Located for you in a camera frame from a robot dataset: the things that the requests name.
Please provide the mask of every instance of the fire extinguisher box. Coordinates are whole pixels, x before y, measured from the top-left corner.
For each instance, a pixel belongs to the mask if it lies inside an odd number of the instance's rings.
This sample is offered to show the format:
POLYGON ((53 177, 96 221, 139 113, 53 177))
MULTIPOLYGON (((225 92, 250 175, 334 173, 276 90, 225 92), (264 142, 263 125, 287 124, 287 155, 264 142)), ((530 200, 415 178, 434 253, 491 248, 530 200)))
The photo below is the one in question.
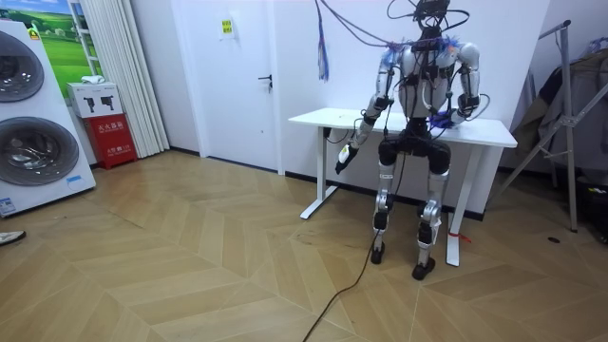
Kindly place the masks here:
POLYGON ((137 160, 133 139, 124 114, 86 118, 85 127, 99 165, 113 166, 137 160))

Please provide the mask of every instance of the slipper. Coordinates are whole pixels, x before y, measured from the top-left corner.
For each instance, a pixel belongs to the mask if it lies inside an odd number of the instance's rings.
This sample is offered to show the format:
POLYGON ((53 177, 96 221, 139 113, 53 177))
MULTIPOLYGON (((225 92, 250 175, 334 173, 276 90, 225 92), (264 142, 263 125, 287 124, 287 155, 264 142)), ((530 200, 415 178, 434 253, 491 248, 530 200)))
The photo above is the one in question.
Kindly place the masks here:
POLYGON ((8 232, 8 233, 0 233, 0 246, 8 245, 13 242, 17 242, 20 239, 26 237, 26 232, 8 232))

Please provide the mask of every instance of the white curtain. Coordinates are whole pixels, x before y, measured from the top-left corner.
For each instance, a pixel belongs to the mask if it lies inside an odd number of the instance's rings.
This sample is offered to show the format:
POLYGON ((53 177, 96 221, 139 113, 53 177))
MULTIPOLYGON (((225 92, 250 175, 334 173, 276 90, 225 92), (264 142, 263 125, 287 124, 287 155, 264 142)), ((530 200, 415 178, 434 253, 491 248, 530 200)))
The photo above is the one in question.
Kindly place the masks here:
POLYGON ((104 77, 118 85, 138 157, 169 149, 131 1, 80 3, 104 77))

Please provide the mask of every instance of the clothes rack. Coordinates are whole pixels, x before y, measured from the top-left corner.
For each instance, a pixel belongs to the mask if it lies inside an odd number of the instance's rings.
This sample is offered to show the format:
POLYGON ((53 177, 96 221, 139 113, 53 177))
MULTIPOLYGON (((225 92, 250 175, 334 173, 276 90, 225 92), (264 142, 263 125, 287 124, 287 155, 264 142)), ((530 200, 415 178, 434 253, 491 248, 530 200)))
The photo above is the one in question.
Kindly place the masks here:
POLYGON ((566 20, 562 24, 551 28, 547 32, 539 36, 539 40, 552 34, 560 34, 561 42, 561 78, 563 86, 563 112, 560 118, 553 124, 548 133, 542 137, 542 139, 536 144, 532 151, 522 161, 522 163, 513 171, 513 173, 506 179, 501 185, 499 190, 490 198, 488 206, 498 198, 504 190, 513 182, 517 176, 524 170, 524 168, 536 157, 539 152, 545 154, 547 158, 557 157, 563 154, 567 154, 568 163, 568 199, 570 204, 570 231, 576 233, 578 228, 577 221, 577 194, 576 194, 576 179, 575 179, 575 165, 574 165, 574 128, 576 125, 587 115, 587 113, 601 100, 601 98, 608 93, 608 85, 605 85, 598 94, 587 104, 582 111, 573 115, 572 113, 572 89, 570 84, 570 53, 568 51, 568 27, 570 26, 570 20, 566 20), (567 150, 558 154, 551 154, 544 146, 553 138, 553 136, 565 127, 566 129, 566 145, 567 150))

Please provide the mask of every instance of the humanoid robot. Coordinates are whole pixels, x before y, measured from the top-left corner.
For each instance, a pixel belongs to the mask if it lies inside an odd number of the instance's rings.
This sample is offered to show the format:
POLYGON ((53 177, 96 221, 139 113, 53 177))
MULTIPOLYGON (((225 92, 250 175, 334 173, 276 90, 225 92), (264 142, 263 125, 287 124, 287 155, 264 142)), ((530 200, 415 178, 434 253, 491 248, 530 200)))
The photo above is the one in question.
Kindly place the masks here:
POLYGON ((356 156, 366 141, 382 111, 393 104, 392 80, 394 70, 400 69, 399 102, 408 124, 398 135, 388 135, 378 146, 380 179, 373 214, 373 231, 376 238, 371 262, 379 264, 385 252, 383 234, 389 226, 393 198, 390 189, 399 153, 428 158, 428 200, 418 209, 418 263, 412 272, 422 280, 430 273, 435 260, 430 257, 441 225, 442 199, 449 176, 450 150, 443 142, 430 135, 431 127, 450 128, 470 118, 480 103, 478 48, 471 43, 458 43, 442 36, 441 24, 449 0, 420 0, 411 15, 422 31, 421 38, 405 47, 390 47, 382 56, 376 79, 376 92, 365 110, 363 121, 338 155, 335 167, 340 173, 356 156), (461 67, 455 70, 456 62, 461 67), (451 107, 451 84, 460 73, 463 94, 458 97, 458 108, 451 107), (447 111, 439 109, 447 102, 447 111))

